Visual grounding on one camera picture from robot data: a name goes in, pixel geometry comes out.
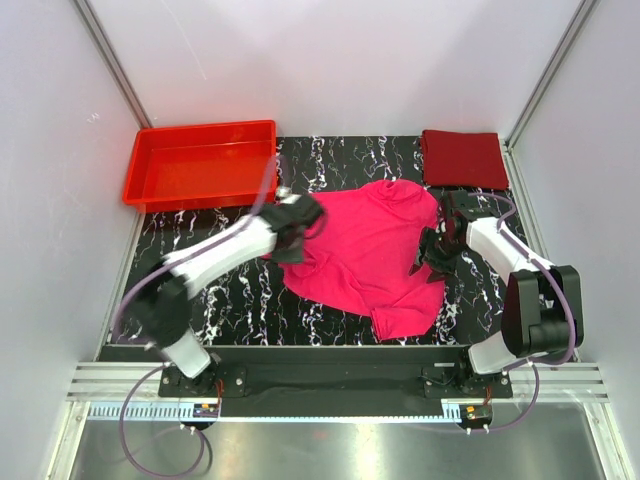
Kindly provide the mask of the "bright pink t-shirt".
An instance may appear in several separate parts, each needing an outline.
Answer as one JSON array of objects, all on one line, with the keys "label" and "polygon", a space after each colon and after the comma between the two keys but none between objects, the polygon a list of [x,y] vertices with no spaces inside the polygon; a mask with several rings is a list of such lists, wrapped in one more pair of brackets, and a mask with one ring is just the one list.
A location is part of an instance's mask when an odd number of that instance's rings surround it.
[{"label": "bright pink t-shirt", "polygon": [[421,336],[435,323],[445,285],[429,282],[414,261],[421,233],[436,225],[436,199],[409,180],[313,194],[324,226],[304,245],[300,264],[285,264],[296,295],[371,319],[380,341]]}]

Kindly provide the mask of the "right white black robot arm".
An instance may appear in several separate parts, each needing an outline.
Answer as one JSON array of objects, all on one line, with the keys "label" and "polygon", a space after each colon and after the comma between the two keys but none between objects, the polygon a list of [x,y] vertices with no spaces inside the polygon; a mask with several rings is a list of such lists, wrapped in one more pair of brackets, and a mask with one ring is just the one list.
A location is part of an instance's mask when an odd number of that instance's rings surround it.
[{"label": "right white black robot arm", "polygon": [[435,227],[422,230],[410,273],[430,269],[429,283],[453,275],[458,258],[480,255],[506,285],[501,330],[471,345],[454,371],[454,384],[476,396],[490,375],[526,363],[562,365],[584,339],[580,276],[571,266],[558,266],[531,250],[508,228],[514,203],[496,195],[509,210],[498,215],[478,203],[479,194],[450,190],[439,200]]}]

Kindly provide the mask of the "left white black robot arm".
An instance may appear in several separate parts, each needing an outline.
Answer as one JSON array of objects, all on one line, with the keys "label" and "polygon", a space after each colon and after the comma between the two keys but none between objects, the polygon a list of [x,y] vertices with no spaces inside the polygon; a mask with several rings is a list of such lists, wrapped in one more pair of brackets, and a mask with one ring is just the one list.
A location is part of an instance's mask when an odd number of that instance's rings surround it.
[{"label": "left white black robot arm", "polygon": [[313,237],[307,232],[326,219],[320,203],[308,194],[256,206],[228,229],[163,257],[125,295],[122,310],[181,372],[181,384],[193,395],[206,395],[215,386],[215,361],[190,326],[190,301],[214,280],[256,258],[300,264],[304,241]]}]

